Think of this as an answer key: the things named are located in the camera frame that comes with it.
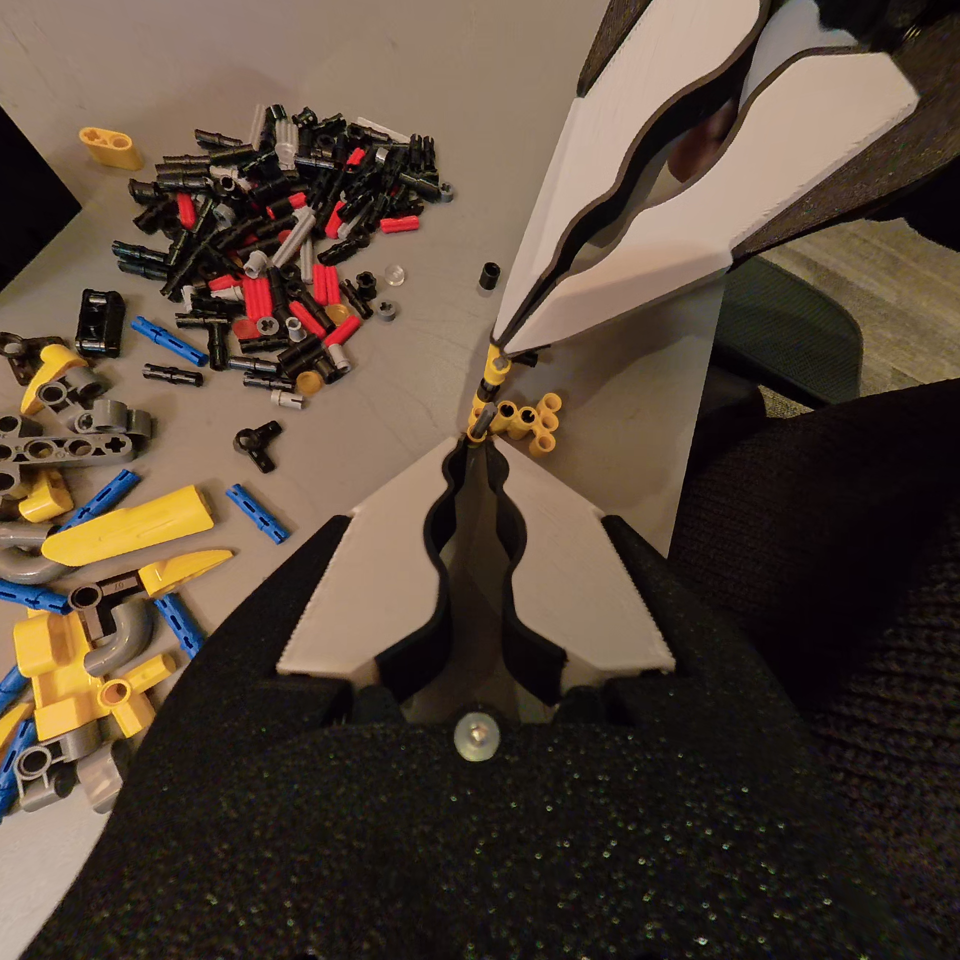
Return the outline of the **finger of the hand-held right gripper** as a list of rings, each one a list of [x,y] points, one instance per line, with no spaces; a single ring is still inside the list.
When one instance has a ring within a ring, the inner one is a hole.
[[[490,342],[538,350],[604,322],[562,315],[582,247],[627,208],[644,169],[746,76],[769,2],[610,2],[510,270]]]
[[[916,108],[890,54],[798,54],[753,90],[713,165],[639,212],[596,265],[562,279],[501,351],[562,342],[720,276],[734,248]]]

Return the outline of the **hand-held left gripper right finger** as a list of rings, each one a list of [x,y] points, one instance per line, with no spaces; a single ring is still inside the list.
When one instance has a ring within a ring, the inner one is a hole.
[[[554,707],[570,690],[673,673],[603,511],[504,440],[486,444],[486,477],[507,555],[501,648],[511,678]]]

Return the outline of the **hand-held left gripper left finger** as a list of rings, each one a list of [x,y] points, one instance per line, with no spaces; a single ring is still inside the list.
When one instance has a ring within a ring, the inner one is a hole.
[[[403,703],[450,657],[450,577],[460,439],[447,438],[350,513],[276,663],[284,676],[379,685]]]

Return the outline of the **yellow perforated toy beam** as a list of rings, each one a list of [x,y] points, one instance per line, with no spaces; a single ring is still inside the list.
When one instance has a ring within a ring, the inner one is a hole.
[[[546,457],[556,448],[556,432],[559,429],[559,413],[563,406],[562,397],[547,391],[535,404],[522,405],[509,399],[493,401],[498,404],[498,413],[493,420],[487,436],[503,436],[513,442],[528,441],[529,454],[535,459]],[[476,403],[474,397],[472,410],[483,406]]]

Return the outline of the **yellow bush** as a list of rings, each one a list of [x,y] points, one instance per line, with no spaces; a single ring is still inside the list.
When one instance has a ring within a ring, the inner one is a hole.
[[[527,350],[513,357],[506,355],[491,343],[486,354],[486,363],[480,384],[476,390],[477,404],[493,402],[513,366],[535,367],[539,362],[538,350]]]

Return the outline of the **blue toy axle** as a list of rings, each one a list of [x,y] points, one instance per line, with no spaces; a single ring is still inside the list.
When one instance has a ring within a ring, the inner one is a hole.
[[[233,484],[225,489],[225,495],[272,543],[280,546],[289,540],[290,530],[246,486]]]
[[[198,368],[205,368],[210,364],[209,354],[175,336],[165,327],[143,316],[135,316],[130,322],[130,328],[155,345],[162,347],[164,350],[175,354]]]

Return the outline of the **dark mesh chair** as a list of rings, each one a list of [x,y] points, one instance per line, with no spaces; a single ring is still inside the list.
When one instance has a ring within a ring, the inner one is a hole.
[[[863,338],[853,316],[762,257],[726,276],[711,364],[803,406],[861,395]]]

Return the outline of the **small yellow fin panel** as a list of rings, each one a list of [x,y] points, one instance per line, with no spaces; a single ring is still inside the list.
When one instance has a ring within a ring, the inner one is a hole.
[[[185,584],[234,558],[230,549],[209,549],[165,558],[141,566],[136,575],[150,599],[177,592]]]

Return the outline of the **black angled toy connector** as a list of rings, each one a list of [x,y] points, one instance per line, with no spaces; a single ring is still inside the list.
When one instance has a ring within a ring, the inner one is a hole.
[[[274,419],[258,427],[242,428],[234,435],[233,448],[249,458],[261,474],[270,474],[276,469],[270,445],[282,432],[282,425]]]

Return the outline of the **yellow curved toy panel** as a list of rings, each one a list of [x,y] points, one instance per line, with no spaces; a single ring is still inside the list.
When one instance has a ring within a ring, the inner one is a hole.
[[[78,569],[212,529],[215,518],[197,486],[184,486],[131,508],[112,510],[43,542],[41,556]]]

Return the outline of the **pile of yellow grey beams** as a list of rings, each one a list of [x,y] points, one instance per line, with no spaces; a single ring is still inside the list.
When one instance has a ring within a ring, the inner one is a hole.
[[[60,338],[3,332],[2,358],[24,389],[18,410],[2,412],[2,602],[26,610],[2,678],[2,816],[41,810],[75,786],[105,813],[126,779],[125,747],[156,716],[151,691],[176,668],[169,654],[143,659],[155,612],[188,657],[203,635],[178,591],[151,599],[142,589],[137,571],[156,560],[93,579],[90,569],[201,533],[79,568],[42,557],[52,534],[132,508],[121,502],[140,478],[125,466],[149,445],[153,419],[110,396],[109,384]],[[76,504],[66,474],[118,466]]]

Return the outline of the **short black toy beam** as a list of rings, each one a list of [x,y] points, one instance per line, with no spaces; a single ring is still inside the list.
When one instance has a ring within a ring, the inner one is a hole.
[[[75,352],[88,359],[116,359],[121,355],[126,302],[117,291],[84,289],[74,339]]]

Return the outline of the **pile of black red pins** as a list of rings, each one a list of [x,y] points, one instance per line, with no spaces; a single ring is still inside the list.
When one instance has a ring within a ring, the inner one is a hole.
[[[382,236],[417,232],[429,205],[451,202],[436,142],[367,119],[282,103],[258,106],[244,138],[196,128],[197,149],[165,154],[132,178],[141,234],[165,249],[116,240],[126,274],[161,284],[202,331],[206,367],[297,407],[353,369],[347,342],[377,317],[378,276],[345,264]]]

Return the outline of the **short yellow toy beam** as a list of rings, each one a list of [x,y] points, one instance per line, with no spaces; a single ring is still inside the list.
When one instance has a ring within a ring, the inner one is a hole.
[[[99,126],[84,126],[78,131],[79,142],[102,166],[129,172],[140,171],[144,159],[133,138],[126,133]]]

